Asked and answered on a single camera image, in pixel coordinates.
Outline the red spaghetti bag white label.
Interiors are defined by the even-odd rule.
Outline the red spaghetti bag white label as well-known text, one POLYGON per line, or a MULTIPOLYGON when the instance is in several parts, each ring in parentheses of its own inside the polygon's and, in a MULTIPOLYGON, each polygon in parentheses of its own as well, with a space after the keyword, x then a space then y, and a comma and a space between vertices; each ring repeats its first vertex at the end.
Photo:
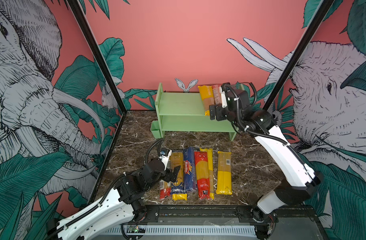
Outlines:
POLYGON ((222 104, 220 85, 212 85, 214 101, 216 105, 222 104))

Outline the yellow Pastatime spaghetti bag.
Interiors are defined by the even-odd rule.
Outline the yellow Pastatime spaghetti bag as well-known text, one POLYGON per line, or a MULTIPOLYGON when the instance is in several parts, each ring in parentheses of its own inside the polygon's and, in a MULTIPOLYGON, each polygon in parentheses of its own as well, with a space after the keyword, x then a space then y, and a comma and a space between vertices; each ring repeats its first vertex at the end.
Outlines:
POLYGON ((210 116, 210 106, 215 104, 212 86, 198 86, 202 103, 205 110, 205 116, 210 116))

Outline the blue Barilla spaghetti bag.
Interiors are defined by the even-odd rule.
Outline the blue Barilla spaghetti bag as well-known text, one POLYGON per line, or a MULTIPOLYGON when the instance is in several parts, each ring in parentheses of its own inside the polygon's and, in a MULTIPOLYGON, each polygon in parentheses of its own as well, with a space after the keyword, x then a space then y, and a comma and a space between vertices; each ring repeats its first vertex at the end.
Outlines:
POLYGON ((195 150, 193 147, 184 150, 184 187, 186 193, 197 190, 195 150))

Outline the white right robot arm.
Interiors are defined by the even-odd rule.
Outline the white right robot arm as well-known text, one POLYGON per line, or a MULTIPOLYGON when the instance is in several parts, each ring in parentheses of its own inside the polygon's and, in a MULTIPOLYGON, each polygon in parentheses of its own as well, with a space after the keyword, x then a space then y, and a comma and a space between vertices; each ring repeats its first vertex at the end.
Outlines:
POLYGON ((264 222, 283 206, 297 205, 310 199, 323 180, 323 174, 307 165, 284 137, 274 117, 266 110, 254 110, 250 94, 225 83, 213 85, 215 103, 210 119, 231 122, 236 133, 248 133, 271 155, 285 178, 263 195, 252 209, 254 220, 264 222))

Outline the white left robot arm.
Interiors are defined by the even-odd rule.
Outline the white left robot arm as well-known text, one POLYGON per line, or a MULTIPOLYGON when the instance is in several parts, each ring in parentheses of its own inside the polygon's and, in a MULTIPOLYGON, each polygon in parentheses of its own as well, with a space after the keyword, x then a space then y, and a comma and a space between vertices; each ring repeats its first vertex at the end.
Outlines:
POLYGON ((153 159, 142 168, 122 174, 103 197, 79 213, 47 223, 48 240, 91 240, 100 233, 147 216, 142 198, 161 180, 175 182, 180 167, 170 170, 167 162, 153 159))

